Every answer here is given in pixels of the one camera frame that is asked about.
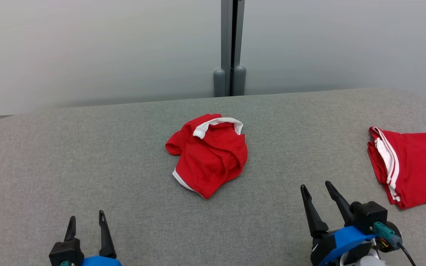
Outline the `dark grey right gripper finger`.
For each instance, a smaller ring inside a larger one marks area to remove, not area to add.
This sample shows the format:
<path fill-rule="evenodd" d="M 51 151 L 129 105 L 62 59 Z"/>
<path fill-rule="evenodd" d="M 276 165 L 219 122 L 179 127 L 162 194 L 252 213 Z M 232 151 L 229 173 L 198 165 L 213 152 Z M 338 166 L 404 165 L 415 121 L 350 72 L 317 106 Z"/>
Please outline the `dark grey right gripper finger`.
<path fill-rule="evenodd" d="M 351 212 L 350 204 L 347 200 L 338 192 L 338 189 L 330 182 L 326 181 L 325 186 L 328 190 L 328 193 L 333 201 L 335 201 L 339 212 L 344 220 L 344 226 L 348 227 L 353 224 L 354 215 Z"/>
<path fill-rule="evenodd" d="M 322 236 L 328 232 L 328 225 L 322 221 L 320 215 L 318 214 L 312 202 L 311 194 L 309 193 L 306 185 L 302 184 L 300 186 L 300 191 L 310 235 L 312 238 L 322 238 Z"/>

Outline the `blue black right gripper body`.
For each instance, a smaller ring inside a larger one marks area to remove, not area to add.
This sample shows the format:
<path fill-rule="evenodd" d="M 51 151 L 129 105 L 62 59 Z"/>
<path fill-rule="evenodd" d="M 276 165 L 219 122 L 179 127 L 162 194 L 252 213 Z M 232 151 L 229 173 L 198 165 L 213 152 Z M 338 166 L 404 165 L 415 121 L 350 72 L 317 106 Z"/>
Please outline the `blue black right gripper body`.
<path fill-rule="evenodd" d="M 312 265 L 326 266 L 369 239 L 384 240 L 384 246 L 395 250 L 402 248 L 403 240 L 387 225 L 375 222 L 369 229 L 371 233 L 363 233 L 356 226 L 348 226 L 319 239 L 310 252 Z"/>

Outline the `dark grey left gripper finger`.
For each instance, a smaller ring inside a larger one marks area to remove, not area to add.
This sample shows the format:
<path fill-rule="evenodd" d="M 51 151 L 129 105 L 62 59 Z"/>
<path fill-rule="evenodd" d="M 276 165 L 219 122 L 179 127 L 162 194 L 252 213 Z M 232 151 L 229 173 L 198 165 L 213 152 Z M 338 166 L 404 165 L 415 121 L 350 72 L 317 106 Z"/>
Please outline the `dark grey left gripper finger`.
<path fill-rule="evenodd" d="M 99 210 L 98 217 L 101 236 L 101 248 L 99 250 L 99 255 L 110 259 L 117 259 L 117 253 L 115 251 L 111 232 L 103 210 Z"/>
<path fill-rule="evenodd" d="M 75 243 L 75 236 L 76 236 L 76 217 L 71 216 L 69 219 L 69 223 L 67 226 L 67 230 L 64 237 L 64 243 Z"/>

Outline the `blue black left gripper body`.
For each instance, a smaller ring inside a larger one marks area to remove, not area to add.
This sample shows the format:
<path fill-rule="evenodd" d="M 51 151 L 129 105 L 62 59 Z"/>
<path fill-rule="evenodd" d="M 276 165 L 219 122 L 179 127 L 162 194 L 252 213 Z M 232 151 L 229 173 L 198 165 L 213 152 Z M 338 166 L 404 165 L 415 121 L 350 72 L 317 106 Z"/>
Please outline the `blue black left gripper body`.
<path fill-rule="evenodd" d="M 105 256 L 90 256 L 83 260 L 82 266 L 122 266 L 119 260 Z"/>

